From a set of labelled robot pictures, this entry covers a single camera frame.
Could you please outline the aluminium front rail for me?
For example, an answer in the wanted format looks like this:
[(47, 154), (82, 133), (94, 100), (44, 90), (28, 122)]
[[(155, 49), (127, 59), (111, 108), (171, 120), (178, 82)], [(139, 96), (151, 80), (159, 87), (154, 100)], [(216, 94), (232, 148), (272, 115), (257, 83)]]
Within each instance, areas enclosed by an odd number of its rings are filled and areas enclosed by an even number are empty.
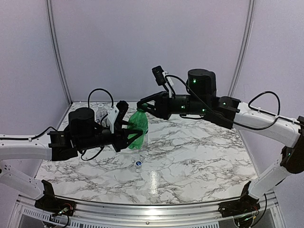
[(222, 217), (220, 204), (232, 199), (177, 205), (128, 205), (73, 199), (74, 214), (52, 217), (50, 212), (35, 208), (34, 200), (19, 195), (9, 220), (9, 228), (238, 228), (254, 215), (257, 228), (284, 228), (276, 196), (268, 192), (260, 209), (238, 216)]

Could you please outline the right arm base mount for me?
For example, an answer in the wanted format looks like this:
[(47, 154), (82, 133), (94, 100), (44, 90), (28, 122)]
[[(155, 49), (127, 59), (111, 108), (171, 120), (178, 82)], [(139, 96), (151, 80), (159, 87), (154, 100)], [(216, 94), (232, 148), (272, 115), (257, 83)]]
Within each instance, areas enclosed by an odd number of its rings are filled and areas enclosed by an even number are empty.
[(218, 211), (222, 217), (236, 216), (260, 209), (259, 200), (249, 196), (251, 181), (244, 185), (240, 198), (219, 204)]

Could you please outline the clear bottle blue label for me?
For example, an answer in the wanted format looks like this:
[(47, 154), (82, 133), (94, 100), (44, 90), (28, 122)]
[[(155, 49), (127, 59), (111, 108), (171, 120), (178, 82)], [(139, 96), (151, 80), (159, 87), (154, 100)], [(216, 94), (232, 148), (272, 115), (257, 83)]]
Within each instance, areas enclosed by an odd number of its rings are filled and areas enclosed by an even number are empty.
[(149, 132), (149, 129), (146, 130), (145, 134), (144, 134), (144, 138), (143, 138), (143, 145), (147, 145), (148, 144), (148, 132)]

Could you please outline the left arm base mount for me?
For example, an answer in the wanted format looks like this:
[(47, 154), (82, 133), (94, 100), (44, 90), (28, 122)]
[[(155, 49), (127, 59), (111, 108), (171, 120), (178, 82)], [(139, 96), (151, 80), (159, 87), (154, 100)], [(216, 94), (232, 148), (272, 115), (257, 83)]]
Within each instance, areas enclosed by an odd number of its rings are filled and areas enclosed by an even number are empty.
[(61, 199), (55, 196), (52, 184), (46, 180), (41, 181), (43, 185), (42, 197), (35, 200), (35, 208), (52, 212), (53, 216), (73, 216), (76, 203), (72, 200)]

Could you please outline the green plastic bottle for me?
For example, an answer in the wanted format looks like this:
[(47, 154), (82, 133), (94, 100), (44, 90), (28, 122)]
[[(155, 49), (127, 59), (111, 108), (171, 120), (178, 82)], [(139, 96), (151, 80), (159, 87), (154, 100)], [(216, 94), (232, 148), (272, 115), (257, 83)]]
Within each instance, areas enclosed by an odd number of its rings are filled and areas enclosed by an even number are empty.
[(142, 131), (142, 135), (139, 136), (136, 140), (134, 140), (128, 147), (131, 150), (139, 150), (142, 148), (144, 144), (145, 135), (148, 132), (148, 119), (145, 111), (137, 108), (137, 111), (129, 118), (128, 123), (128, 129)]

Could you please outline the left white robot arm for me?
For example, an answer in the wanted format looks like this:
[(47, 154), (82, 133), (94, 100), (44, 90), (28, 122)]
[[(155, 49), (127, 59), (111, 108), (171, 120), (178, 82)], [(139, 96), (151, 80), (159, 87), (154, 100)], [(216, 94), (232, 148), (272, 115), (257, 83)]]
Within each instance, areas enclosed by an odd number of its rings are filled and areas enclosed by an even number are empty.
[(94, 148), (113, 146), (116, 152), (127, 148), (142, 136), (143, 130), (123, 128), (127, 109), (113, 107), (107, 118), (109, 125), (103, 127), (95, 122), (93, 109), (81, 107), (68, 115), (68, 126), (62, 131), (47, 129), (43, 134), (25, 138), (2, 137), (0, 139), (0, 181), (36, 201), (41, 201), (49, 211), (56, 211), (60, 201), (55, 197), (52, 185), (36, 180), (9, 167), (5, 160), (41, 159), (52, 162), (67, 161), (80, 153)]

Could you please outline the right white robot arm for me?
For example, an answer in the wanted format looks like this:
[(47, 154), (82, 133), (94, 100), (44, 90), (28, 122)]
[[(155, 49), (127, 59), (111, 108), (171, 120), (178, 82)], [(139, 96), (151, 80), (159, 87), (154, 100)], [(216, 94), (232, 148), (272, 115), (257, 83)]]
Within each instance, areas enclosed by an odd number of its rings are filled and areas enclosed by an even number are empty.
[(245, 213), (267, 191), (281, 183), (291, 174), (304, 171), (304, 118), (287, 118), (255, 108), (251, 103), (244, 103), (229, 96), (216, 96), (216, 75), (205, 69), (188, 71), (185, 85), (187, 94), (177, 95), (173, 91), (173, 77), (163, 71), (160, 66), (152, 69), (159, 86), (165, 91), (158, 92), (141, 99), (137, 107), (151, 115), (168, 120), (171, 115), (178, 114), (182, 118), (187, 115), (198, 115), (200, 119), (227, 129), (240, 129), (257, 133), (276, 140), (284, 147), (281, 158), (276, 160), (258, 178), (246, 184), (235, 208)]

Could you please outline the clear bottle white cap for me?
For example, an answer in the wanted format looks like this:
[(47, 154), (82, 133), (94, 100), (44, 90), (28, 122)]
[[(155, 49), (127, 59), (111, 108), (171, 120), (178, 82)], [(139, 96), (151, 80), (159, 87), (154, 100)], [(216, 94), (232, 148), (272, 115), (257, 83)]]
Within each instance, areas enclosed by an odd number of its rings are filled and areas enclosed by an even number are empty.
[(107, 108), (104, 104), (97, 105), (97, 111), (95, 113), (96, 122), (103, 127), (107, 126)]

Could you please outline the green bottle cap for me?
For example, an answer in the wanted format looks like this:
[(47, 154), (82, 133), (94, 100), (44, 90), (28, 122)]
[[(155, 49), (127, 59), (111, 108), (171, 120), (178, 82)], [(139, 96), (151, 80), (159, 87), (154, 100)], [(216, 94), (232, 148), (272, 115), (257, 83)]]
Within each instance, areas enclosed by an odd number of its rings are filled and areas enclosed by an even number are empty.
[(140, 106), (137, 107), (137, 111), (141, 113), (145, 113), (148, 105), (146, 103), (141, 104)]

